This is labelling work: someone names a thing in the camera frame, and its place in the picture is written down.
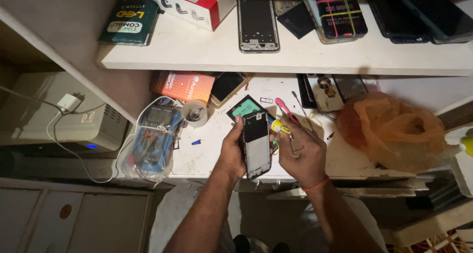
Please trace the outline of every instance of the yellow glue tube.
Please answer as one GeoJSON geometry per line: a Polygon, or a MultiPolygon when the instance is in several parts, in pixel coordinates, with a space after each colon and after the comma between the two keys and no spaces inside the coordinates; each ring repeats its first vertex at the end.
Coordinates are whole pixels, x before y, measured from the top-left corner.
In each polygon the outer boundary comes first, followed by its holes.
{"type": "Polygon", "coordinates": [[[291,140],[293,140],[291,130],[289,130],[287,127],[282,125],[282,123],[281,123],[281,121],[279,121],[279,119],[276,119],[276,120],[273,121],[273,123],[271,124],[271,130],[276,132],[276,133],[279,132],[279,131],[282,131],[282,132],[286,133],[287,135],[289,135],[289,138],[291,140]]]}

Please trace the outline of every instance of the stain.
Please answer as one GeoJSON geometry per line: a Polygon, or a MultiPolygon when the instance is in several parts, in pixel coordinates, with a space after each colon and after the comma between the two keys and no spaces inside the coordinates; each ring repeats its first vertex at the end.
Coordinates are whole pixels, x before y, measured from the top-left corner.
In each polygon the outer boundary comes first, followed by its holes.
{"type": "Polygon", "coordinates": [[[194,162],[194,160],[191,160],[186,165],[186,173],[191,173],[192,170],[194,169],[194,167],[195,167],[195,162],[194,162]]]}

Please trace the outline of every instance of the shoe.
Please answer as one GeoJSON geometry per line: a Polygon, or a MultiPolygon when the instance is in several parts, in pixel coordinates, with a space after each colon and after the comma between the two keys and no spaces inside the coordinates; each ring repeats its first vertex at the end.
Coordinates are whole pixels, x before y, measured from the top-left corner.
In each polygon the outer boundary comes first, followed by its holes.
{"type": "Polygon", "coordinates": [[[291,249],[289,249],[289,246],[286,243],[281,242],[274,247],[272,253],[291,253],[291,249]]]}

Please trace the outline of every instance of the cabinet door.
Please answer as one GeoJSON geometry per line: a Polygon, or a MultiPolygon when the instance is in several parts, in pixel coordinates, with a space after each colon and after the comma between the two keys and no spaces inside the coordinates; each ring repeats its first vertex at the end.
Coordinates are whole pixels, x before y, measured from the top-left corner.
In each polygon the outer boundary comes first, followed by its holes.
{"type": "Polygon", "coordinates": [[[38,190],[0,189],[0,251],[15,253],[30,219],[38,190]]]}
{"type": "Polygon", "coordinates": [[[66,253],[84,193],[52,191],[44,200],[27,253],[66,253]]]}
{"type": "Polygon", "coordinates": [[[145,196],[84,196],[68,253],[137,253],[147,209],[145,196]]]}

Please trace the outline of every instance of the white cable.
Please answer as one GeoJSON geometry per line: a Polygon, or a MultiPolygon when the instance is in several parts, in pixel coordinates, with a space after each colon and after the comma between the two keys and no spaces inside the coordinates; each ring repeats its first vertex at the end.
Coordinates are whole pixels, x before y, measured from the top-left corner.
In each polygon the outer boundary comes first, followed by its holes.
{"type": "Polygon", "coordinates": [[[138,132],[139,120],[141,119],[141,116],[143,115],[143,113],[144,113],[151,105],[153,105],[155,102],[157,102],[158,100],[160,100],[160,99],[162,99],[162,98],[168,98],[168,99],[172,100],[173,102],[175,102],[175,103],[177,103],[177,104],[179,104],[179,105],[182,106],[182,103],[178,102],[177,100],[175,100],[175,99],[173,99],[173,98],[167,97],[167,96],[161,96],[161,97],[155,99],[155,100],[154,100],[152,103],[150,103],[148,106],[146,106],[145,109],[143,109],[143,111],[141,111],[141,113],[139,114],[138,118],[136,119],[135,133],[133,133],[133,134],[127,136],[127,137],[125,138],[125,141],[123,141],[123,145],[121,146],[120,150],[118,151],[117,157],[116,157],[116,159],[114,160],[114,163],[112,164],[112,175],[110,176],[110,178],[109,178],[107,181],[97,181],[97,180],[93,179],[92,176],[90,175],[90,173],[88,172],[88,170],[87,170],[87,168],[86,168],[86,165],[84,164],[84,161],[82,160],[82,158],[81,158],[79,155],[77,155],[76,153],[72,152],[71,150],[69,150],[69,149],[63,147],[58,141],[56,141],[56,139],[54,139],[54,138],[49,134],[49,126],[50,126],[51,123],[54,122],[54,120],[55,120],[59,115],[61,115],[61,114],[56,114],[56,116],[49,122],[49,124],[46,126],[46,134],[48,135],[48,137],[49,137],[52,141],[56,142],[56,144],[59,145],[59,147],[65,149],[65,150],[68,151],[69,153],[74,154],[74,156],[77,157],[77,158],[80,160],[82,166],[84,167],[84,170],[85,170],[86,173],[87,173],[87,176],[88,176],[93,182],[96,182],[96,183],[99,183],[99,184],[108,183],[108,182],[110,182],[110,181],[113,179],[114,174],[115,174],[115,169],[117,170],[117,175],[118,175],[118,173],[119,173],[118,168],[117,168],[117,166],[116,166],[116,165],[117,165],[117,162],[118,162],[118,158],[120,157],[120,154],[121,154],[121,151],[123,150],[123,147],[125,147],[125,145],[126,145],[126,141],[127,141],[130,137],[136,135],[136,133],[138,132]]]}
{"type": "Polygon", "coordinates": [[[54,118],[52,118],[51,121],[49,122],[49,124],[46,126],[46,134],[48,134],[48,137],[49,137],[52,141],[56,142],[56,144],[59,145],[59,147],[65,149],[66,151],[68,151],[69,153],[72,153],[75,157],[77,157],[77,158],[80,160],[80,163],[82,164],[82,166],[84,167],[84,170],[86,171],[87,176],[88,176],[92,181],[94,181],[94,182],[96,182],[96,183],[99,183],[99,184],[110,182],[110,180],[112,180],[112,178],[114,177],[115,168],[113,169],[112,175],[110,176],[110,178],[109,178],[107,181],[97,181],[97,180],[93,179],[92,176],[90,175],[90,173],[88,172],[88,170],[87,170],[87,168],[86,168],[86,165],[85,165],[84,161],[82,160],[82,158],[81,158],[79,155],[77,155],[75,152],[69,150],[68,148],[66,148],[66,147],[64,147],[64,146],[62,146],[56,139],[54,139],[54,138],[49,134],[49,126],[50,126],[50,125],[52,124],[52,122],[54,122],[54,120],[56,120],[56,118],[57,118],[58,116],[60,116],[60,115],[61,115],[61,114],[59,114],[59,113],[56,114],[56,116],[54,116],[54,118]]]}

